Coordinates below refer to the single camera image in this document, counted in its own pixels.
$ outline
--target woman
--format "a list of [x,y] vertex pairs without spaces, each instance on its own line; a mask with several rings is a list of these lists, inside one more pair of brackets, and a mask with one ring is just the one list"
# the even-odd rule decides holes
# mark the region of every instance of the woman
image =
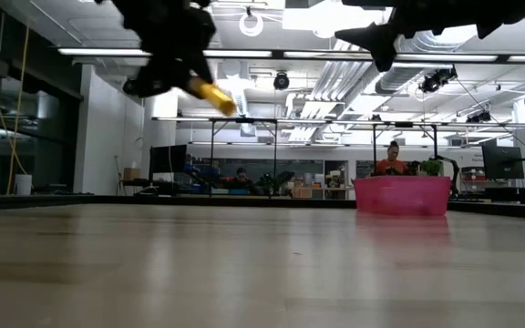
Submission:
[[376,164],[376,173],[378,175],[406,175],[408,174],[408,167],[403,161],[398,158],[400,147],[396,141],[392,141],[388,147],[388,158],[380,160]]

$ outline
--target ceiling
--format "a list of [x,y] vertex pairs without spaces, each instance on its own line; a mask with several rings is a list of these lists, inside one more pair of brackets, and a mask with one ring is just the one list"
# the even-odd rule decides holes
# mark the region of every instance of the ceiling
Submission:
[[[0,0],[0,6],[16,18],[26,21],[42,36],[58,46],[66,47],[137,47],[137,36],[122,28],[119,12],[111,3],[101,6],[92,0]],[[282,28],[283,10],[271,8],[257,10],[266,15],[263,29],[258,36],[246,36],[239,28],[242,8],[212,9],[218,33],[211,47],[264,48],[264,49],[333,49],[334,38],[321,38],[311,30],[285,30]],[[524,52],[525,21],[514,26],[503,26],[485,40],[471,38],[458,48],[458,52]],[[137,67],[145,63],[142,59],[97,59],[98,72],[109,82],[118,85],[126,76],[135,74]],[[314,61],[247,61],[248,78],[257,76],[253,86],[245,90],[249,102],[285,104],[291,92],[311,91],[325,71],[325,62]],[[215,75],[220,61],[211,61]],[[385,119],[419,119],[423,112],[435,120],[450,118],[456,112],[471,108],[477,102],[490,99],[492,114],[507,120],[511,112],[511,100],[525,92],[525,66],[501,65],[456,65],[458,78],[463,86],[452,82],[435,95],[427,96],[416,91],[414,79],[382,106],[375,108]],[[293,90],[275,92],[272,81],[278,71],[287,72]],[[182,97],[180,106],[185,109],[207,108],[205,102],[191,97]],[[273,107],[269,107],[269,116]]]

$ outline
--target metal pole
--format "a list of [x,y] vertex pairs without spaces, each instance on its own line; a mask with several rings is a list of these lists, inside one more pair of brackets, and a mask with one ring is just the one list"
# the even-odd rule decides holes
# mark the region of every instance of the metal pole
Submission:
[[[274,168],[273,168],[273,181],[277,181],[277,132],[279,130],[279,123],[274,122]],[[274,184],[273,184],[273,192],[271,192],[271,195],[269,195],[269,198],[274,194]]]
[[378,158],[376,157],[376,139],[378,136],[376,135],[376,125],[372,126],[372,134],[372,143],[374,144],[374,174],[377,174],[378,172],[376,171],[376,163],[378,162]]
[[213,179],[214,177],[214,125],[216,124],[215,121],[211,122],[211,143],[210,143],[210,178]]
[[438,144],[437,144],[437,126],[433,126],[433,142],[434,142],[434,148],[435,148],[435,159],[438,156]]

